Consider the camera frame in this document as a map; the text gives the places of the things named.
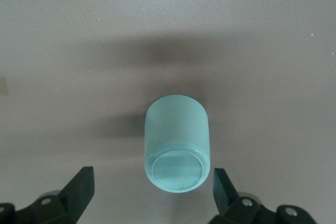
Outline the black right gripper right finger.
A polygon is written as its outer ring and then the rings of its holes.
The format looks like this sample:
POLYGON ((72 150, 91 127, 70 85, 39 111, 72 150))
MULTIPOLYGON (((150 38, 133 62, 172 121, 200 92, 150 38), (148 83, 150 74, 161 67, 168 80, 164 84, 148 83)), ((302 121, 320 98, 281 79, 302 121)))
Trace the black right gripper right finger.
POLYGON ((280 205, 275 212, 259 203, 255 196, 241 196, 223 168, 214 169, 213 196, 218 215, 212 223, 315 223, 304 209, 280 205))

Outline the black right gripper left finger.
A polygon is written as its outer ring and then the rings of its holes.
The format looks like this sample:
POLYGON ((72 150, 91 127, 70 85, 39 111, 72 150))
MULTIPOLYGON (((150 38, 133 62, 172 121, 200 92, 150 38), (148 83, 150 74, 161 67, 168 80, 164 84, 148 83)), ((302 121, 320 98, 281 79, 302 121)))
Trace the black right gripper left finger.
POLYGON ((62 189, 44 193, 17 210, 1 203, 1 223, 77 223, 95 193, 94 170, 83 167, 62 189))

